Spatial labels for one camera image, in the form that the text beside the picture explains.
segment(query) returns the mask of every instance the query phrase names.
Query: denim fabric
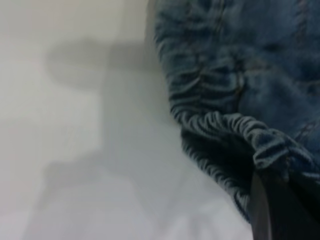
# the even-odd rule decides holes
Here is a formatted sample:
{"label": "denim fabric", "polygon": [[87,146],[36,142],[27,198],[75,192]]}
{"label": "denim fabric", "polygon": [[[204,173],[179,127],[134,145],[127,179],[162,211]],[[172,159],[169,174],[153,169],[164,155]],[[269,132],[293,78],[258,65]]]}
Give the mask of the denim fabric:
{"label": "denim fabric", "polygon": [[157,0],[183,150],[247,221],[255,169],[320,184],[319,22],[319,0]]}

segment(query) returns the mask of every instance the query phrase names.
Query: jeans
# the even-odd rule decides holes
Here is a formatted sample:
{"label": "jeans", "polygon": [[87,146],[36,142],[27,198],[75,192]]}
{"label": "jeans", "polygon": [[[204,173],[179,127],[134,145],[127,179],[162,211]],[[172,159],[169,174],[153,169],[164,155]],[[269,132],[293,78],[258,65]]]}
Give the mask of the jeans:
{"label": "jeans", "polygon": [[320,1],[157,0],[182,148],[249,222],[254,170],[320,184]]}

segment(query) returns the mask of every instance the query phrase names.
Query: white floor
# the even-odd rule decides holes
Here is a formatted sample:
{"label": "white floor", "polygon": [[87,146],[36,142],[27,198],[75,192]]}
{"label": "white floor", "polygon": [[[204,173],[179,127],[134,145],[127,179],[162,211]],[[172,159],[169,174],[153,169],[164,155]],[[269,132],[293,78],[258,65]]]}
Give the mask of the white floor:
{"label": "white floor", "polygon": [[0,0],[1,240],[252,239],[181,153],[147,5]]}

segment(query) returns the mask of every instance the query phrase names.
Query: wrinkled denim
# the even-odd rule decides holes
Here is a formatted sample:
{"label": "wrinkled denim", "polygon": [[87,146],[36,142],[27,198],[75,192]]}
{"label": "wrinkled denim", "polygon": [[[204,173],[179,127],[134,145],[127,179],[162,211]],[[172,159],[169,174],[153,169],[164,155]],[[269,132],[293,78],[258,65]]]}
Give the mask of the wrinkled denim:
{"label": "wrinkled denim", "polygon": [[320,184],[320,1],[157,0],[182,148],[250,221],[254,170]]}

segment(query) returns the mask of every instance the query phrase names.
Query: white surface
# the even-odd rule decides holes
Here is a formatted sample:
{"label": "white surface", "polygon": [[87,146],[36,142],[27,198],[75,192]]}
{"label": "white surface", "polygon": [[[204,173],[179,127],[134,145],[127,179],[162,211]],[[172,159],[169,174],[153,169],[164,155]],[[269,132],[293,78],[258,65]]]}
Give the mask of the white surface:
{"label": "white surface", "polygon": [[0,1],[1,240],[252,239],[181,153],[146,9]]}

